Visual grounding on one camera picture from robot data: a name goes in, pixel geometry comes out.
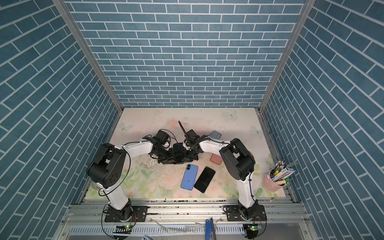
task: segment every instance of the gray smartphone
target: gray smartphone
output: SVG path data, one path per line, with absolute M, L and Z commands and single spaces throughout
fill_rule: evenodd
M 213 139 L 219 139 L 221 137 L 221 133 L 216 130 L 213 130 L 208 136 Z

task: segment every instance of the black mounting plate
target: black mounting plate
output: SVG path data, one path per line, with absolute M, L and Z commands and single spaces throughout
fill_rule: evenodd
M 225 213 L 226 213 L 225 215 L 227 216 L 228 222 L 245 221 L 245 219 L 243 219 L 243 217 L 239 212 L 239 206 L 226 205 L 224 206 L 224 208 L 225 208 Z M 260 218 L 260 221 L 266 221 L 266 214 L 265 214 L 265 209 L 263 205 L 260 205 L 260 204 L 257 205 L 255 215 L 257 215 Z
M 136 222 L 145 222 L 145 218 L 147 217 L 147 206 L 132 206 L 133 209 L 133 215 L 136 213 Z M 105 216 L 105 222 L 119 222 L 119 218 L 111 212 L 109 215 Z

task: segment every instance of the blue smartphone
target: blue smartphone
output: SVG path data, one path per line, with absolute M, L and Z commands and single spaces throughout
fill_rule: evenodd
M 187 168 L 185 169 L 183 180 L 181 181 L 181 188 L 184 188 L 187 190 L 193 189 L 193 185 L 195 183 L 198 169 L 199 167 L 195 165 L 187 164 Z

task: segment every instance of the floral tabletop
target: floral tabletop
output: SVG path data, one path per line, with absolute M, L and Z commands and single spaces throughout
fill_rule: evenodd
M 252 152 L 256 164 L 253 172 L 253 187 L 257 197 L 285 197 L 284 191 L 269 192 L 263 188 L 262 177 L 273 165 L 264 134 L 253 108 L 126 108 L 111 144 L 124 144 L 137 141 L 147 134 L 155 135 L 159 129 L 172 131 L 179 142 L 184 134 L 178 121 L 185 130 L 193 129 L 198 135 L 208 135 L 212 130 L 222 134 L 220 140 L 230 141 L 238 138 Z M 186 164 L 163 165 L 143 154 L 132 159 L 131 169 L 121 184 L 131 199 L 169 199 L 169 198 L 231 198 L 238 197 L 236 180 L 231 177 L 225 164 L 210 162 L 212 153 L 199 154 L 199 160 L 191 164 L 199 167 L 196 179 L 208 166 L 216 171 L 205 193 L 193 188 L 192 191 L 180 187 Z M 127 174 L 129 159 L 126 157 L 121 179 Z M 102 199 L 95 184 L 91 184 L 85 199 Z

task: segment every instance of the black antenna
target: black antenna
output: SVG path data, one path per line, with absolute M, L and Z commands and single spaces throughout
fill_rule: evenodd
M 182 129 L 183 132 L 184 132 L 184 136 L 185 136 L 185 139 L 187 140 L 187 143 L 189 144 L 189 146 L 191 146 L 191 142 L 190 142 L 190 140 L 189 140 L 189 138 L 188 138 L 188 135 L 187 135 L 185 129 L 183 128 L 183 125 L 181 125 L 181 122 L 180 122 L 180 121 L 179 121 L 179 125 L 180 125 L 181 129 Z

